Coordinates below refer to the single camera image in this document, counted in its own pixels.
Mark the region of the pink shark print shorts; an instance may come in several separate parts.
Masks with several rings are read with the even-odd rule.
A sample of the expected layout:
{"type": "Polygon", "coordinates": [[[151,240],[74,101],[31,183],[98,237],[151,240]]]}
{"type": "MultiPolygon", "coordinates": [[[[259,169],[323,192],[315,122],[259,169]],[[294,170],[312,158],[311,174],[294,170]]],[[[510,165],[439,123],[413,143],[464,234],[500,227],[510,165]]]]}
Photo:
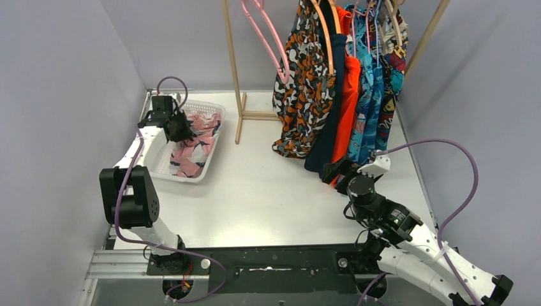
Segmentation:
{"type": "Polygon", "coordinates": [[[221,128],[220,113],[187,115],[195,133],[192,140],[177,142],[170,155],[169,171],[173,176],[195,179],[204,169],[221,128]]]}

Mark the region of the orange camouflage shorts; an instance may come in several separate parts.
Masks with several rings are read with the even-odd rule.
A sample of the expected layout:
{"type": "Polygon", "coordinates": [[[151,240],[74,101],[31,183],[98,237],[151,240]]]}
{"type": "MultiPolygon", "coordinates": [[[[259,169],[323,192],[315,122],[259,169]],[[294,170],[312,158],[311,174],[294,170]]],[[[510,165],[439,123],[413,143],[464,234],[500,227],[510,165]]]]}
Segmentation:
{"type": "Polygon", "coordinates": [[[299,1],[285,44],[288,80],[277,78],[272,95],[273,109],[281,122],[281,134],[272,149],[283,157],[307,157],[334,106],[336,70],[328,75],[321,33],[311,1],[299,1]]]}

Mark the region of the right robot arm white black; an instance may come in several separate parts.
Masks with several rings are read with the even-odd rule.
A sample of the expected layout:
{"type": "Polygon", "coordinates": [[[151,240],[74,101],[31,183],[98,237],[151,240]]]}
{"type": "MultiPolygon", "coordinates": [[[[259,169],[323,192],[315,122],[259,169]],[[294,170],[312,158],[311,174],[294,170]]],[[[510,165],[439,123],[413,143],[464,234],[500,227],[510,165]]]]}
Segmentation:
{"type": "Polygon", "coordinates": [[[368,230],[359,249],[367,272],[393,274],[433,295],[445,305],[503,305],[514,283],[505,275],[482,270],[437,235],[406,206],[375,190],[375,180],[390,170],[390,157],[378,154],[363,166],[348,157],[323,166],[322,182],[336,181],[349,197],[345,207],[368,230]]]}

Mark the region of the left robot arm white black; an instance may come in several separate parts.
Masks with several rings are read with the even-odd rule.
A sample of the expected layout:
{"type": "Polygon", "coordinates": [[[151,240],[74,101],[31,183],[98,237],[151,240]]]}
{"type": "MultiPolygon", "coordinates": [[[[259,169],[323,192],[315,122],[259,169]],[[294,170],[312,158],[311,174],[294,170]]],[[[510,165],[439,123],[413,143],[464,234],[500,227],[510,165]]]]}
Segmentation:
{"type": "Polygon", "coordinates": [[[151,109],[136,126],[133,143],[111,168],[101,170],[99,183],[107,222],[121,240],[150,247],[173,272],[189,262],[182,238],[160,218],[160,202],[151,166],[172,140],[190,135],[189,123],[177,94],[151,96],[151,109]]]}

